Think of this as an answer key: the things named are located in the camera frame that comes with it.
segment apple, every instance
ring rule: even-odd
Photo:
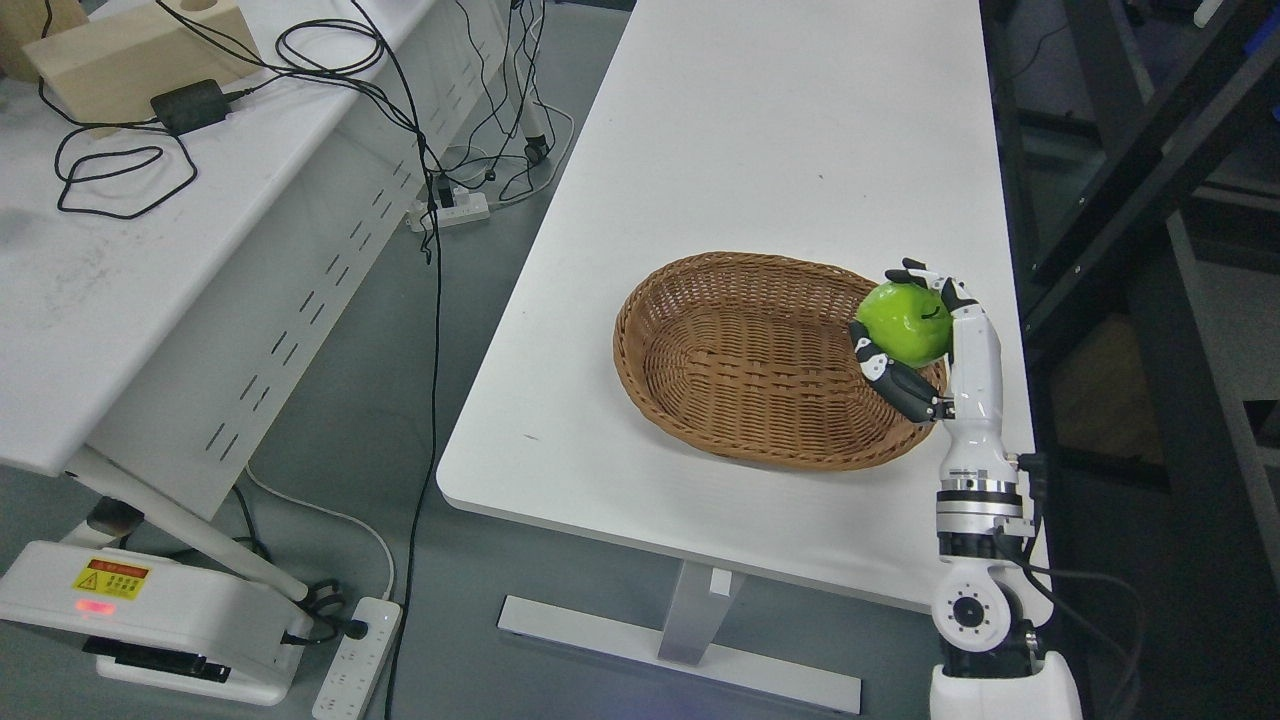
[[[923,368],[951,350],[951,313],[937,292],[911,283],[878,286],[858,306],[858,320],[890,357]]]

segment power strip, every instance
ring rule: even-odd
[[[461,225],[462,223],[483,220],[489,217],[489,199],[480,191],[468,192],[466,188],[454,187],[453,202],[453,208],[438,208],[435,210],[435,219],[439,227]],[[410,204],[404,224],[413,232],[426,232],[428,225],[431,224],[426,213],[426,202],[415,200]]]
[[[376,597],[362,597],[356,603],[352,620],[369,624],[369,633],[356,641],[343,637],[329,674],[320,685],[320,696],[311,706],[316,720],[360,720],[365,716],[369,697],[378,685],[387,650],[396,637],[401,606]]]

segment wicker basket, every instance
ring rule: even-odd
[[[694,447],[810,470],[870,468],[929,433],[858,370],[847,324],[874,287],[777,255],[685,258],[632,291],[613,361],[644,416]],[[922,374],[943,387],[942,363]]]

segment white table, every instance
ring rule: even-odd
[[[95,18],[143,1],[115,0]],[[297,22],[360,19],[346,0],[239,5],[269,61],[279,61],[275,37]],[[362,5],[401,49],[424,129],[443,150],[483,92],[461,10],[436,0]],[[492,0],[467,5],[495,70],[506,13]],[[333,64],[369,51],[352,33],[294,40]],[[403,105],[387,63],[365,79]],[[122,222],[55,209],[51,156],[70,128],[35,86],[6,79],[0,96],[0,464],[74,473],[145,509],[150,521],[178,527],[165,529],[180,539],[220,544],[248,577],[288,585],[201,520],[216,511],[421,188],[413,137],[352,91],[282,79],[237,102],[225,122],[184,136],[197,181]],[[79,152],[155,138],[86,138]],[[156,173],[82,188],[73,204],[146,205],[184,172],[169,150]]]
[[[978,4],[639,3],[440,462],[457,507],[685,560],[666,637],[521,598],[503,626],[762,687],[794,666],[707,650],[744,573],[927,611],[948,437],[804,473],[652,425],[612,364],[616,314],[713,250],[964,278],[1004,341],[1006,445],[1033,450]],[[856,711],[828,675],[763,689]]]

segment electrical outlet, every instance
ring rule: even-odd
[[[343,637],[338,644],[338,653],[311,706],[311,716],[316,720],[360,720],[365,716],[369,697],[378,687],[378,675],[399,626],[401,606],[376,597],[362,597],[351,619],[367,623],[369,632],[358,641]]]

